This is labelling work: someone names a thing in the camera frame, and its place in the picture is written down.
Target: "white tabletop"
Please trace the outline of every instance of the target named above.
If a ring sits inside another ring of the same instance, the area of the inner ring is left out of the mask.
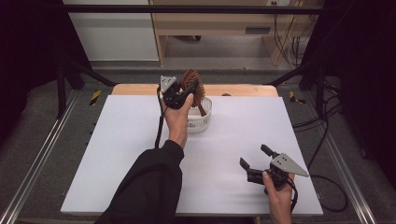
[[[306,166],[280,97],[208,96],[213,102],[209,127],[190,134],[181,162],[183,187],[177,216],[259,216],[269,214],[264,186],[247,182],[239,165],[267,169],[267,145]],[[110,95],[96,124],[61,212],[100,215],[135,159],[153,148],[160,109],[156,96]],[[160,146],[168,136],[166,123]],[[299,200],[294,215],[323,211],[311,178],[296,176]]]

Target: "black sleeve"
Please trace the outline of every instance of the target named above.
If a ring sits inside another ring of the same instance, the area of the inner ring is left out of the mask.
[[[167,140],[144,151],[95,224],[172,223],[181,191],[183,149]]]

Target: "person's hand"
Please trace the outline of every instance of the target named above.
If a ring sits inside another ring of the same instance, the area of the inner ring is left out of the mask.
[[[163,110],[165,112],[165,120],[169,129],[169,140],[178,143],[182,148],[187,142],[187,116],[193,101],[192,93],[186,99],[186,102],[180,109],[172,109],[167,107],[163,102]]]
[[[289,177],[294,180],[294,174],[289,174]],[[268,191],[271,219],[275,224],[290,224],[291,186],[285,184],[281,190],[277,191],[271,176],[265,171],[262,173],[262,180]]]

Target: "plastic basket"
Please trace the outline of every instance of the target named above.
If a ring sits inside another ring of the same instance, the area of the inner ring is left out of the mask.
[[[200,133],[204,131],[207,126],[209,126],[210,117],[212,115],[212,101],[209,98],[204,97],[201,105],[204,108],[206,115],[201,117],[198,106],[190,108],[188,115],[189,122],[187,124],[187,133]]]

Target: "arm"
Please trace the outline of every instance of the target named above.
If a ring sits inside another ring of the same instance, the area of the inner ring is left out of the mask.
[[[168,140],[162,148],[146,150],[136,159],[96,224],[172,223],[181,191],[179,165],[184,158],[191,104],[192,95],[179,110],[166,109]]]
[[[294,174],[289,174],[289,178],[293,180]],[[276,190],[271,176],[266,172],[262,173],[262,180],[268,191],[271,219],[275,224],[290,224],[291,186],[285,185],[281,190]]]

